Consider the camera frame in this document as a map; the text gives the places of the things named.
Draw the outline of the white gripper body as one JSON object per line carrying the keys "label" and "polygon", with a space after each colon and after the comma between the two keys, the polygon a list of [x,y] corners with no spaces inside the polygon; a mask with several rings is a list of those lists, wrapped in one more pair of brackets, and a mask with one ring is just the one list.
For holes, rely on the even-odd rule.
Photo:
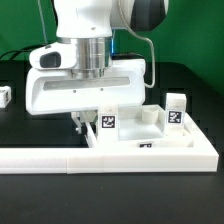
{"label": "white gripper body", "polygon": [[103,105],[140,105],[145,100],[142,59],[113,60],[102,50],[83,53],[54,43],[29,56],[26,110],[32,115],[96,110]]}

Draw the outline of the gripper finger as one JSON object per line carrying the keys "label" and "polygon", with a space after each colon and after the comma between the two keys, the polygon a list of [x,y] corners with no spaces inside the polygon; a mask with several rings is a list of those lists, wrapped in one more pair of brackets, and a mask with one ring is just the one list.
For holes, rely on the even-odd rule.
{"label": "gripper finger", "polygon": [[76,132],[78,134],[85,135],[87,133],[87,127],[86,127],[85,123],[81,121],[80,113],[79,112],[72,112],[71,113],[71,118],[76,125],[76,128],[75,128]]}

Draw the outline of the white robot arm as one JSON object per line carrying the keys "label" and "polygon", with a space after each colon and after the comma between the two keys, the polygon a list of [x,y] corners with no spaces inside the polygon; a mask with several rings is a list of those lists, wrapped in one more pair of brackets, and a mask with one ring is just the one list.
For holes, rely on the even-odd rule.
{"label": "white robot arm", "polygon": [[57,41],[30,53],[26,110],[32,115],[139,106],[145,101],[143,59],[112,58],[112,32],[151,31],[169,0],[53,0]]}

